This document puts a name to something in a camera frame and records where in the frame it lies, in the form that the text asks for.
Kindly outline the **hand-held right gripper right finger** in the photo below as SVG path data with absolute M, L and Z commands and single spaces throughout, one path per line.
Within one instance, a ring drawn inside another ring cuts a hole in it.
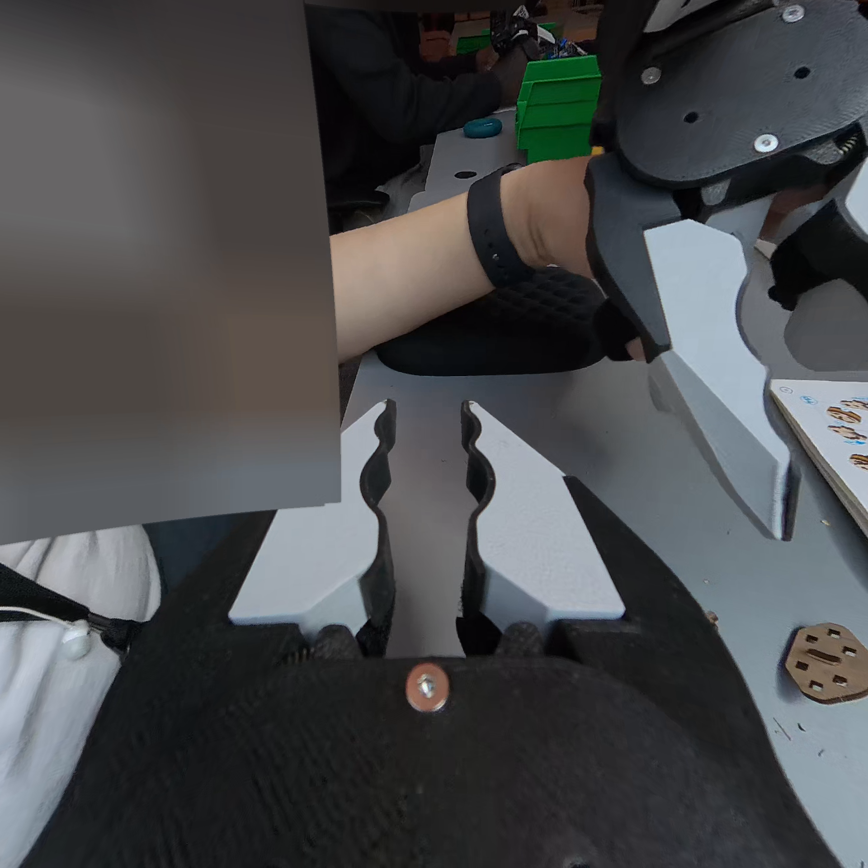
M 486 656 L 515 624 L 543 642 L 562 621 L 615 622 L 625 604 L 565 474 L 478 402 L 461 406 L 467 531 L 457 618 L 464 654 Z

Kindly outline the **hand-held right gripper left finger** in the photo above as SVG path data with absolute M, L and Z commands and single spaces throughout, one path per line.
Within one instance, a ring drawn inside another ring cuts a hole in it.
M 385 654 L 396 586 L 379 506 L 392 482 L 395 439 L 393 400 L 379 402 L 342 432 L 340 500 L 275 513 L 229 610 L 232 624 L 294 624 L 310 642 L 339 625 L 364 655 Z

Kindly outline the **person's left forearm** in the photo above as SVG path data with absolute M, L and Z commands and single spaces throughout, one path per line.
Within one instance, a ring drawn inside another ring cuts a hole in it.
M 472 242 L 467 198 L 330 237 L 339 363 L 494 290 Z

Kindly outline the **grey desk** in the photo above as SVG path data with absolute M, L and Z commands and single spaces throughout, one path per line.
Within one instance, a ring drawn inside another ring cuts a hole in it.
M 364 396 L 396 403 L 398 637 L 341 676 L 365 743 L 344 736 L 338 759 L 365 807 L 406 809 L 398 865 L 866 866 L 866 697 L 815 702 L 785 668 L 805 626 L 866 646 L 866 536 L 774 406 L 771 377 L 797 363 L 782 319 L 756 325 L 768 266 L 751 265 L 740 323 L 798 473 L 789 541 L 732 501 L 648 361 L 481 377 L 362 363 L 350 420 Z M 466 400 L 565 474 L 621 620 L 562 621 L 546 642 L 515 624 L 493 654 L 464 654 Z

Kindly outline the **person's left hand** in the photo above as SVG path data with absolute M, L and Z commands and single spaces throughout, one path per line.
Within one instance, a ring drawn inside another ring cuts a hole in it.
M 506 233 L 526 266 L 559 266 L 593 278 L 586 249 L 590 197 L 584 181 L 595 161 L 591 156 L 543 161 L 502 177 Z

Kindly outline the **white instruction booklet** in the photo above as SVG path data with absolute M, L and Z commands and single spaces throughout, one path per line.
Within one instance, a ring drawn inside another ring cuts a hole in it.
M 775 378 L 770 393 L 798 441 L 867 533 L 867 383 Z

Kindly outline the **black wristband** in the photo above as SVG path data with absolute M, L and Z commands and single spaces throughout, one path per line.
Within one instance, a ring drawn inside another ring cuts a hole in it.
M 501 199 L 502 179 L 516 169 L 511 163 L 477 179 L 469 188 L 466 214 L 477 259 L 495 289 L 531 280 L 536 271 L 524 263 L 510 240 Z

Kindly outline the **black quilted wrist rest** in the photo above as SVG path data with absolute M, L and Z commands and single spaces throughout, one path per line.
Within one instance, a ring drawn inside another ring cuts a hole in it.
M 604 294 L 591 279 L 548 267 L 376 347 L 413 376 L 564 373 L 602 358 L 593 318 Z

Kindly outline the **octagonal wooden disc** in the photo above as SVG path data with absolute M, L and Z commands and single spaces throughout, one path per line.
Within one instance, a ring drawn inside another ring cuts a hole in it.
M 867 649 L 839 624 L 805 626 L 793 637 L 785 668 L 799 691 L 822 704 L 867 695 Z

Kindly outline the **person's white shirt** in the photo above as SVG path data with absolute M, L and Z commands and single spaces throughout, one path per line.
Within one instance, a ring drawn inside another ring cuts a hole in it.
M 161 588 L 140 525 L 5 544 L 1 563 L 1 865 L 18 866 Z

